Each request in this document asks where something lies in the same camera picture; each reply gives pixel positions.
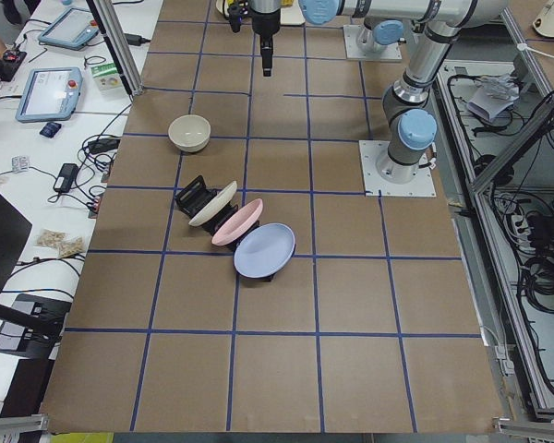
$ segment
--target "white desk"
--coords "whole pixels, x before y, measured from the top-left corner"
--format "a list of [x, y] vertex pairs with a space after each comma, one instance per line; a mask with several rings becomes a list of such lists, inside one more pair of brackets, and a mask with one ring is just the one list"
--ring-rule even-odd
[[[119, 16], [119, 21], [123, 30], [141, 35], [150, 39], [156, 24], [156, 18], [160, 12], [163, 0], [145, 0], [142, 4], [137, 5], [119, 5], [115, 7], [115, 11]], [[88, 8], [85, 1], [76, 0], [73, 4], [75, 7]], [[66, 10], [59, 1], [43, 0], [37, 10], [33, 14], [33, 18], [44, 21], [52, 21]], [[44, 29], [42, 23], [28, 23], [21, 36], [29, 30]], [[79, 113], [102, 113], [116, 114], [121, 109], [129, 105], [129, 98], [126, 95], [124, 88], [115, 88], [112, 90], [99, 90], [96, 83], [91, 77], [90, 68], [84, 66], [84, 57], [101, 56], [104, 57], [107, 63], [112, 63], [109, 50], [105, 43], [97, 44], [96, 46], [85, 46], [79, 51], [72, 51], [65, 48], [58, 48], [49, 45], [39, 45], [37, 37], [39, 32], [30, 32], [27, 35], [27, 41], [22, 43], [20, 49], [27, 52], [27, 58], [22, 63], [17, 74], [10, 82], [2, 84], [0, 89], [0, 97], [5, 95], [20, 95], [25, 89], [29, 72], [38, 67], [78, 67], [83, 74], [84, 83], [82, 93], [76, 109]], [[21, 42], [22, 37], [19, 36], [17, 42]], [[102, 36], [97, 35], [89, 44], [95, 44], [102, 41]], [[141, 69], [146, 62], [148, 53], [148, 44], [141, 46], [130, 46], [131, 54], [134, 57], [136, 66], [141, 72]], [[17, 109], [18, 103], [14, 101], [0, 102], [0, 107]]]
[[[162, 2], [163, 0], [145, 0], [142, 4], [116, 6], [115, 10], [126, 32], [150, 38]], [[74, 6], [86, 7], [86, 3], [75, 0]], [[43, 0], [33, 18], [52, 21], [64, 9], [65, 7], [59, 0]], [[31, 22], [23, 32], [38, 28], [42, 28], [41, 24]], [[112, 116], [129, 104], [123, 88], [100, 91], [90, 77], [90, 71], [83, 69], [85, 56], [101, 55], [109, 62], [112, 61], [104, 43], [84, 48], [82, 51], [68, 51], [51, 46], [40, 46], [37, 43], [38, 34], [39, 32], [29, 34], [28, 41], [21, 48], [28, 53], [27, 59], [14, 80], [3, 84], [0, 96], [20, 94], [31, 69], [58, 66], [77, 66], [82, 69], [84, 72], [82, 95], [77, 112], [72, 114], [70, 120], [61, 122], [62, 128], [52, 139], [39, 135], [44, 123], [21, 124], [15, 120], [15, 110], [18, 108], [17, 100], [0, 102], [0, 173], [10, 170], [12, 157], [18, 155], [30, 156], [32, 166], [51, 174], [57, 174], [64, 162], [78, 164], [77, 152], [82, 140], [101, 133], [111, 121]], [[102, 37], [98, 36], [94, 42], [101, 39]], [[48, 52], [29, 63], [29, 60], [32, 60], [45, 48]], [[147, 50], [148, 46], [131, 47], [139, 70], [144, 65]], [[107, 133], [121, 135], [125, 123], [126, 117], [119, 117], [107, 130]], [[82, 183], [84, 178], [89, 176], [89, 172], [81, 173], [78, 182]], [[95, 175], [90, 183], [83, 186], [83, 189], [87, 190], [90, 186], [98, 185], [100, 179], [100, 174]], [[21, 259], [24, 261], [29, 261], [33, 257], [56, 257], [55, 250], [34, 246], [36, 237], [43, 228], [69, 233], [71, 236], [82, 236], [86, 244], [90, 240], [95, 220], [88, 218], [88, 210], [81, 207], [72, 198], [61, 198], [55, 204], [46, 201], [54, 194], [53, 183], [53, 179], [49, 176], [33, 170], [20, 174], [7, 174], [0, 179], [0, 193], [33, 225], [29, 241], [21, 255]], [[77, 190], [72, 191], [71, 194], [83, 201], [86, 200]], [[80, 262], [73, 264], [78, 270], [81, 270]], [[59, 262], [50, 262], [20, 272], [8, 282], [5, 290], [57, 288], [74, 293], [77, 283], [76, 274], [68, 266]], [[69, 301], [68, 297], [59, 293], [33, 294]], [[16, 296], [15, 293], [3, 293], [0, 296], [0, 303], [12, 305]], [[6, 396], [17, 361], [18, 357], [0, 353], [0, 401]]]

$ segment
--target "grid of blue tape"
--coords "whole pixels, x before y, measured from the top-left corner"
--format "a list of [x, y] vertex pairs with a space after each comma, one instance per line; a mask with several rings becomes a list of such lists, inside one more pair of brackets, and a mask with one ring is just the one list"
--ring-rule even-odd
[[[168, 91], [183, 91], [183, 92], [189, 92], [191, 94], [191, 101], [189, 105], [189, 112], [191, 111], [191, 108], [193, 106], [193, 101], [196, 92], [208, 92], [208, 93], [226, 93], [224, 91], [201, 91], [197, 89], [197, 83], [199, 79], [199, 68], [201, 64], [201, 58], [203, 55], [207, 55], [203, 52], [203, 45], [205, 42], [205, 37], [207, 33], [207, 28], [209, 24], [223, 24], [224, 26], [227, 26], [224, 22], [220, 21], [213, 21], [210, 20], [210, 14], [212, 11], [212, 8], [214, 5], [214, 0], [209, 0], [208, 3], [208, 9], [207, 9], [207, 16], [205, 22], [199, 22], [199, 21], [186, 21], [186, 20], [159, 20], [159, 22], [172, 22], [172, 23], [197, 23], [197, 24], [203, 24], [204, 25], [204, 32], [203, 37], [200, 44], [200, 50], [198, 53], [166, 53], [166, 52], [154, 52], [154, 54], [196, 54], [199, 59], [197, 63], [196, 68], [196, 75], [193, 82], [193, 88], [191, 90], [173, 90], [173, 89], [165, 89], [165, 88], [151, 88], [156, 90], [168, 90]], [[133, 408], [133, 414], [131, 419], [131, 425], [130, 430], [135, 430], [136, 427], [136, 421], [139, 414], [139, 401], [140, 401], [140, 395], [141, 395], [141, 389], [143, 384], [143, 379], [146, 372], [146, 366], [148, 363], [148, 351], [150, 349], [150, 340], [152, 334], [191, 334], [191, 335], [229, 335], [231, 336], [231, 346], [230, 346], [230, 374], [229, 374], [229, 380], [228, 380], [228, 404], [227, 404], [227, 415], [226, 415], [226, 431], [231, 430], [232, 426], [232, 398], [233, 398], [233, 387], [234, 387], [234, 372], [235, 372], [235, 353], [236, 353], [236, 337], [237, 336], [251, 336], [251, 335], [257, 335], [257, 336], [304, 336], [304, 337], [314, 337], [316, 340], [316, 355], [317, 355], [317, 382], [318, 382], [318, 392], [319, 392], [319, 426], [320, 426], [320, 432], [326, 432], [326, 425], [325, 425], [325, 418], [324, 418], [324, 400], [323, 400], [323, 394], [322, 394], [322, 376], [321, 376], [321, 355], [320, 355], [320, 338], [321, 337], [387, 337], [387, 338], [396, 338], [399, 342], [400, 346], [400, 353], [401, 353], [401, 359], [402, 359], [402, 367], [403, 367], [403, 378], [404, 378], [404, 384], [405, 384], [405, 390], [407, 395], [407, 401], [409, 406], [409, 413], [411, 417], [411, 423], [413, 427], [413, 431], [418, 431], [418, 423], [416, 421], [416, 414], [415, 414], [415, 408], [413, 404], [413, 398], [412, 398], [412, 392], [410, 387], [410, 380], [409, 380], [409, 372], [408, 367], [406, 364], [406, 357], [404, 353], [404, 347], [403, 347], [403, 340], [406, 338], [420, 338], [420, 339], [437, 339], [437, 338], [443, 338], [443, 339], [479, 339], [481, 336], [480, 334], [450, 334], [450, 333], [404, 333], [402, 332], [402, 325], [400, 321], [400, 315], [398, 310], [398, 303], [396, 299], [396, 292], [395, 292], [395, 286], [394, 286], [394, 278], [393, 278], [393, 272], [392, 272], [392, 262], [395, 260], [449, 260], [449, 261], [460, 261], [460, 257], [407, 257], [407, 256], [393, 256], [390, 252], [389, 244], [388, 244], [388, 235], [387, 235], [387, 229], [386, 229], [386, 221], [385, 221], [385, 208], [384, 208], [384, 201], [381, 196], [378, 197], [378, 205], [379, 205], [379, 211], [380, 211], [380, 217], [381, 217], [381, 229], [383, 232], [383, 239], [384, 239], [384, 250], [385, 255], [384, 256], [337, 256], [337, 255], [321, 255], [317, 254], [316, 251], [316, 220], [315, 220], [315, 213], [314, 213], [314, 196], [315, 195], [349, 195], [349, 196], [356, 196], [356, 195], [364, 195], [363, 192], [337, 192], [337, 191], [317, 191], [314, 190], [314, 180], [313, 180], [313, 166], [312, 166], [312, 142], [314, 141], [347, 141], [347, 142], [354, 142], [356, 143], [356, 140], [344, 140], [344, 139], [320, 139], [320, 138], [312, 138], [310, 136], [310, 128], [311, 128], [311, 121], [310, 121], [310, 113], [309, 113], [309, 99], [312, 97], [344, 97], [344, 98], [350, 98], [350, 99], [358, 99], [364, 101], [365, 105], [365, 112], [366, 112], [366, 121], [367, 125], [369, 125], [369, 112], [368, 112], [368, 100], [380, 100], [380, 97], [368, 97], [366, 95], [366, 84], [365, 84], [365, 77], [363, 73], [363, 67], [359, 63], [359, 69], [360, 69], [360, 75], [361, 75], [361, 86], [364, 95], [361, 97], [356, 96], [314, 96], [309, 94], [309, 86], [308, 86], [308, 65], [307, 60], [308, 59], [322, 59], [319, 57], [308, 57], [307, 56], [307, 27], [303, 27], [303, 35], [304, 35], [304, 56], [303, 57], [283, 57], [283, 58], [300, 58], [305, 60], [305, 82], [306, 82], [306, 93], [305, 94], [288, 94], [291, 96], [296, 97], [302, 97], [306, 99], [306, 109], [307, 109], [307, 138], [253, 138], [250, 136], [250, 119], [251, 119], [251, 104], [252, 104], [252, 85], [253, 85], [253, 79], [254, 79], [254, 69], [251, 67], [251, 77], [250, 77], [250, 86], [248, 93], [239, 93], [239, 94], [245, 94], [248, 96], [248, 116], [247, 116], [247, 135], [244, 138], [236, 138], [236, 139], [243, 139], [246, 141], [246, 150], [245, 150], [245, 168], [244, 168], [244, 177], [243, 177], [243, 187], [239, 189], [239, 191], [242, 193], [242, 204], [246, 201], [246, 195], [247, 192], [259, 192], [259, 193], [294, 193], [294, 194], [308, 194], [310, 199], [310, 215], [311, 215], [311, 236], [312, 236], [312, 253], [311, 254], [295, 254], [294, 257], [301, 257], [301, 258], [311, 258], [313, 262], [313, 283], [314, 283], [314, 309], [315, 309], [315, 326], [316, 330], [311, 332], [299, 332], [299, 331], [269, 331], [269, 330], [239, 330], [237, 329], [237, 311], [238, 311], [238, 295], [239, 295], [239, 289], [240, 289], [240, 280], [239, 278], [236, 278], [235, 282], [235, 300], [234, 300], [234, 311], [233, 311], [233, 320], [232, 320], [232, 327], [229, 330], [212, 330], [212, 329], [156, 329], [153, 327], [153, 320], [154, 320], [154, 314], [156, 310], [156, 303], [158, 300], [159, 290], [160, 290], [160, 284], [162, 280], [163, 275], [163, 268], [164, 268], [164, 261], [166, 256], [169, 255], [192, 255], [192, 256], [231, 256], [231, 253], [206, 253], [206, 252], [194, 252], [194, 251], [168, 251], [168, 241], [170, 237], [172, 222], [173, 222], [173, 214], [175, 212], [174, 206], [172, 206], [169, 210], [168, 214], [168, 221], [166, 226], [166, 232], [164, 235], [163, 240], [163, 250], [116, 250], [116, 249], [98, 249], [98, 250], [90, 250], [89, 252], [92, 254], [154, 254], [154, 255], [160, 255], [160, 265], [158, 269], [158, 276], [156, 280], [155, 290], [154, 290], [154, 296], [151, 303], [151, 313], [150, 313], [150, 319], [148, 322], [148, 327], [145, 329], [141, 328], [135, 328], [135, 329], [117, 329], [117, 328], [66, 328], [66, 331], [68, 332], [99, 332], [99, 333], [108, 333], [108, 332], [125, 332], [125, 333], [140, 333], [146, 335], [142, 360], [141, 360], [141, 368], [138, 378], [138, 387], [136, 392], [136, 397], [134, 401], [134, 408]], [[233, 55], [230, 54], [230, 56], [247, 56], [251, 58], [251, 65], [254, 65], [254, 60], [257, 55], [254, 54], [254, 48], [255, 48], [255, 42], [256, 42], [256, 36], [253, 39], [253, 46], [251, 48], [251, 54], [238, 54]], [[336, 60], [333, 58], [324, 58], [328, 60]], [[125, 133], [125, 136], [130, 137], [166, 137], [166, 134], [142, 134], [142, 133]], [[253, 188], [247, 188], [247, 160], [248, 160], [248, 154], [249, 154], [249, 142], [251, 139], [277, 139], [277, 140], [303, 140], [307, 142], [307, 149], [308, 149], [308, 158], [309, 158], [309, 190], [300, 189], [300, 190], [285, 190], [285, 189], [253, 189]], [[180, 160], [178, 163], [178, 168], [176, 172], [175, 177], [175, 185], [170, 186], [109, 186], [110, 188], [120, 188], [120, 189], [142, 189], [142, 190], [173, 190], [178, 191], [182, 189], [179, 187], [179, 179], [182, 169], [182, 163], [183, 163], [183, 154], [181, 153]], [[389, 332], [344, 332], [344, 331], [322, 331], [320, 330], [319, 325], [319, 287], [318, 287], [318, 275], [317, 275], [317, 260], [318, 259], [375, 259], [375, 260], [385, 260], [388, 266], [388, 272], [390, 277], [390, 286], [391, 286], [391, 296], [393, 301], [393, 309], [394, 309], [394, 315], [395, 315], [395, 321], [396, 321], [396, 328], [397, 332], [389, 333]]]

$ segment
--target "pink plate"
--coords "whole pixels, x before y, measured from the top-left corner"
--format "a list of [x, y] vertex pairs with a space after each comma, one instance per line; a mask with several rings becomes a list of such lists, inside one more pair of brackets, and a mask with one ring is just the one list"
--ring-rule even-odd
[[232, 243], [240, 235], [248, 231], [256, 222], [262, 212], [262, 200], [257, 198], [243, 206], [236, 214], [222, 225], [212, 237], [211, 242], [216, 246], [224, 246]]

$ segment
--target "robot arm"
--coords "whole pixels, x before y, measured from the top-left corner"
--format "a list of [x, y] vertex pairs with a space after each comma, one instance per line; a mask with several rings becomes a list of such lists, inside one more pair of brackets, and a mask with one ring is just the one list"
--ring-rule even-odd
[[[498, 16], [509, 0], [299, 0], [312, 24], [328, 23], [336, 16], [400, 18], [425, 23], [425, 30], [403, 76], [383, 97], [383, 109], [392, 139], [381, 175], [406, 183], [414, 175], [424, 150], [435, 138], [437, 125], [423, 108], [445, 56], [461, 28], [483, 25]], [[281, 0], [249, 0], [252, 28], [260, 36], [263, 75], [271, 75], [272, 36], [279, 30]]]

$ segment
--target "blue plate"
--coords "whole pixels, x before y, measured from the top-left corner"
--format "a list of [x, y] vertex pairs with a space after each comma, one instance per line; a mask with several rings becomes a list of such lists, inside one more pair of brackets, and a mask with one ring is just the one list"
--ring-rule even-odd
[[289, 261], [295, 250], [295, 235], [289, 226], [270, 223], [247, 235], [234, 254], [234, 266], [245, 277], [269, 277]]

